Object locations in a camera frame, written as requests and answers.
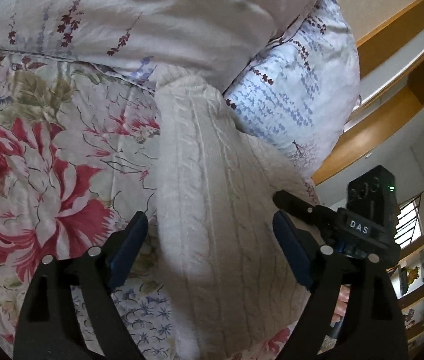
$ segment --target metal screw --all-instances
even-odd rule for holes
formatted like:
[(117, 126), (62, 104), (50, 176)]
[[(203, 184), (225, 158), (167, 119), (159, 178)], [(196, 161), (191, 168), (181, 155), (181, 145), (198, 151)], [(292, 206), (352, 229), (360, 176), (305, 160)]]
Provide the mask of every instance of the metal screw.
[(53, 261), (53, 256), (51, 254), (47, 254), (46, 256), (43, 256), (42, 258), (42, 264), (47, 266)]
[(330, 256), (331, 254), (333, 254), (333, 248), (331, 246), (329, 246), (329, 245), (323, 245), (320, 248), (320, 252), (322, 254), (325, 254), (326, 256)]
[(90, 257), (98, 256), (101, 252), (100, 246), (92, 246), (88, 251)]
[(369, 254), (368, 255), (368, 260), (371, 263), (377, 264), (380, 261), (380, 257), (377, 256), (375, 253)]

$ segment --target wooden shelf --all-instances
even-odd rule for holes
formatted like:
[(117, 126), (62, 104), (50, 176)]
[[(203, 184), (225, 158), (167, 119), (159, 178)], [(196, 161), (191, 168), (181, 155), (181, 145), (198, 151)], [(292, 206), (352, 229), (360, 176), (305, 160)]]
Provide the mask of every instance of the wooden shelf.
[(422, 249), (424, 249), (424, 235), (416, 239), (409, 246), (404, 247), (400, 251), (400, 262), (399, 264), (407, 259), (412, 258), (415, 254), (418, 254)]
[(413, 306), (414, 304), (417, 304), (423, 299), (424, 299), (424, 285), (420, 286), (415, 291), (412, 291), (411, 293), (400, 298), (398, 300), (398, 305), (400, 306), (401, 310), (404, 310), (408, 307)]
[(413, 338), (417, 337), (419, 334), (424, 332), (424, 325), (423, 323), (419, 322), (418, 324), (407, 329), (405, 332), (407, 334), (407, 341), (410, 341)]
[(407, 85), (403, 89), (341, 135), (332, 153), (325, 159), (316, 173), (313, 174), (312, 179), (316, 185), (330, 179), (361, 159), (405, 126), (422, 110), (424, 107), (424, 52), (417, 57), (417, 60), (411, 64), (410, 68), (403, 71), (393, 83), (390, 83), (374, 99), (367, 102), (367, 104), (370, 104), (365, 104), (364, 107), (368, 107), (374, 101), (377, 101), (381, 95), (407, 75)]
[(386, 141), (419, 113), (422, 104), (405, 87), (360, 123), (342, 134), (332, 153), (313, 175), (316, 185), (336, 175)]
[(360, 78), (365, 77), (424, 29), (424, 0), (416, 0), (357, 42)]

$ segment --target white knit sweater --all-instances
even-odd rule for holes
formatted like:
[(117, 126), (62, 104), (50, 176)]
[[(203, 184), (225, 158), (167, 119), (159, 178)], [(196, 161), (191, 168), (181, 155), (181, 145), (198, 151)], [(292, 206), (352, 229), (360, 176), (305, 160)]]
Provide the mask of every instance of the white knit sweater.
[(299, 318), (308, 293), (271, 230), (272, 196), (310, 198), (285, 157), (235, 129), (218, 90), (180, 67), (155, 74), (160, 271), (177, 353), (222, 360)]

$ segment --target floral comforter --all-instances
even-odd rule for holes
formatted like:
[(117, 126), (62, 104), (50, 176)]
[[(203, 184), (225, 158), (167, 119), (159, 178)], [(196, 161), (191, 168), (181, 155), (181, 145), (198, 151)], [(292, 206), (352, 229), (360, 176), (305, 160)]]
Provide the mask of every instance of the floral comforter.
[[(0, 52), (0, 345), (9, 355), (41, 257), (77, 257), (141, 210), (149, 236), (112, 297), (146, 358), (175, 357), (172, 308), (155, 270), (160, 124), (153, 95), (89, 64)], [(100, 353), (78, 289), (74, 301), (87, 345)], [(275, 358), (291, 328), (234, 360)]]

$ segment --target blue gripper pad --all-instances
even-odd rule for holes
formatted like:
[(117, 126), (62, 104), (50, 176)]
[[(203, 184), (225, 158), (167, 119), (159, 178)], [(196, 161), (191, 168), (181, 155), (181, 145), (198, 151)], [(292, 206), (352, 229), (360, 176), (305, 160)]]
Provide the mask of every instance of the blue gripper pad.
[(149, 230), (149, 221), (143, 212), (137, 212), (123, 232), (125, 239), (108, 261), (110, 278), (107, 287), (114, 290), (123, 286)]
[(311, 265), (318, 251), (316, 240), (307, 231), (297, 229), (284, 211), (275, 213), (273, 232), (295, 279), (310, 291), (314, 283)]

